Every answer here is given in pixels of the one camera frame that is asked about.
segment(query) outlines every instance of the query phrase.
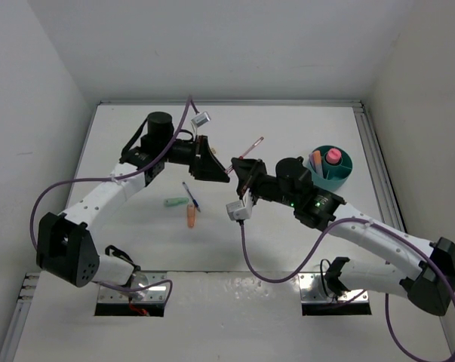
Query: small white clip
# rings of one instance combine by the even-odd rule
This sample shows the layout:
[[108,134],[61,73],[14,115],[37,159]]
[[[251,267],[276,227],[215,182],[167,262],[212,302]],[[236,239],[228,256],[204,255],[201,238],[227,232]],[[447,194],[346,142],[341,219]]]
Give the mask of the small white clip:
[[121,185],[121,181],[119,179],[116,179],[115,175],[113,173],[110,174],[110,180],[112,180],[112,183],[116,183],[117,185]]
[[374,224],[373,219],[372,218],[368,219],[367,222],[364,224],[364,229],[368,230],[368,228],[370,228],[373,224]]

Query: teal cup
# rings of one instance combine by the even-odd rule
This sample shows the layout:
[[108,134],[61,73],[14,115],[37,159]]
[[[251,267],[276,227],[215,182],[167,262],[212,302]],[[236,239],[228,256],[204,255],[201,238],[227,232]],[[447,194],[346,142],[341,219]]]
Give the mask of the teal cup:
[[[341,151],[341,160],[338,164],[329,164],[326,162],[326,154],[330,149],[339,149]],[[319,176],[312,168],[309,157],[304,161],[304,166],[311,171],[311,179],[315,186],[331,192],[336,191],[345,181],[353,170],[353,163],[349,155],[340,147],[320,146],[313,149],[321,153],[321,163],[323,166],[323,177]]]

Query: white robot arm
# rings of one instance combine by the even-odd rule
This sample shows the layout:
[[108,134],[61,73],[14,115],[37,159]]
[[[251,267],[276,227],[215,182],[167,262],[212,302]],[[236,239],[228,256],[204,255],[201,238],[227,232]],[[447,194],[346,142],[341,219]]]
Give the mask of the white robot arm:
[[[208,118],[200,114],[194,119]],[[143,125],[148,132],[133,147]],[[206,136],[191,140],[174,140],[171,147],[153,167],[141,172],[167,148],[174,127],[168,113],[153,112],[127,143],[107,182],[99,184],[77,204],[59,215],[47,213],[39,223],[36,263],[43,270],[77,287],[101,282],[128,286],[139,267],[126,253],[113,246],[99,255],[95,236],[105,221],[131,196],[147,187],[163,171],[164,163],[185,164],[190,174],[199,180],[227,183],[229,177],[223,165],[212,155]]]
[[340,196],[314,186],[302,158],[279,161],[276,176],[267,174],[261,160],[233,158],[232,166],[239,179],[240,200],[227,205],[230,219],[244,222],[259,198],[274,201],[292,207],[294,216],[302,224],[351,241],[387,261],[372,265],[337,257],[324,276],[332,293],[341,296],[350,290],[374,290],[408,298],[434,315],[446,313],[450,304],[447,288],[426,260],[397,237],[434,262],[455,290],[455,244],[452,241],[440,238],[434,243],[416,238],[365,215]]

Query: white table surface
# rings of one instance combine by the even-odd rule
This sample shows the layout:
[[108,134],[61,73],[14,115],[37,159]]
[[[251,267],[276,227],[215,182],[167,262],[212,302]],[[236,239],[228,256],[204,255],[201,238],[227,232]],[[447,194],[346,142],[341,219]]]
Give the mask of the white table surface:
[[[200,129],[216,156],[229,165],[254,140],[251,153],[274,174],[278,160],[306,156],[316,146],[346,150],[354,170],[338,191],[359,210],[379,218],[353,111],[349,107],[200,106],[212,122]],[[78,176],[107,175],[123,145],[149,112],[164,111],[178,120],[183,106],[102,105],[80,161]],[[243,272],[240,232],[225,205],[236,199],[230,184],[195,181],[186,166],[166,165],[145,190],[129,200],[103,227],[99,253],[108,244],[125,250],[144,269]],[[185,196],[185,180],[202,212],[194,229],[186,226],[185,207],[164,208],[164,198]],[[70,203],[94,185],[77,184]],[[260,201],[246,222],[247,248],[260,271],[288,272],[308,253],[319,232],[301,225],[292,209]],[[348,256],[383,262],[364,250],[327,237],[304,270],[321,258]],[[174,292],[164,318],[94,317],[97,288],[81,289],[42,273],[15,362],[71,360],[408,360],[389,337],[383,295],[371,293],[371,316],[301,317],[299,290],[292,284],[255,286],[248,273],[169,273]],[[428,359],[448,355],[437,317],[392,297],[392,318],[402,342]]]

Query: metal plate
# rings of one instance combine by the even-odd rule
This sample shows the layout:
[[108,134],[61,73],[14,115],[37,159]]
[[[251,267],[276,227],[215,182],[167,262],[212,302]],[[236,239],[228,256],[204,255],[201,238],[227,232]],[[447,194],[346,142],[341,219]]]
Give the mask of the metal plate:
[[24,277],[23,285],[21,286],[21,291],[17,297],[19,301],[32,301],[32,296],[34,295],[36,285],[38,284],[39,273],[27,273]]
[[[156,283],[166,278],[165,272],[138,271],[138,276],[143,278],[143,283],[137,282],[132,287],[143,287]],[[134,302],[141,304],[161,305],[165,301],[168,292],[168,284],[151,287],[143,292],[135,293]],[[98,290],[97,303],[99,304],[128,304],[128,294],[120,293],[106,287]]]
[[[361,293],[361,290],[351,290],[345,292],[337,301],[332,296],[326,296],[321,283],[320,272],[299,273],[301,303],[303,304],[337,304],[343,303]],[[368,292],[364,292],[350,304],[369,303]]]

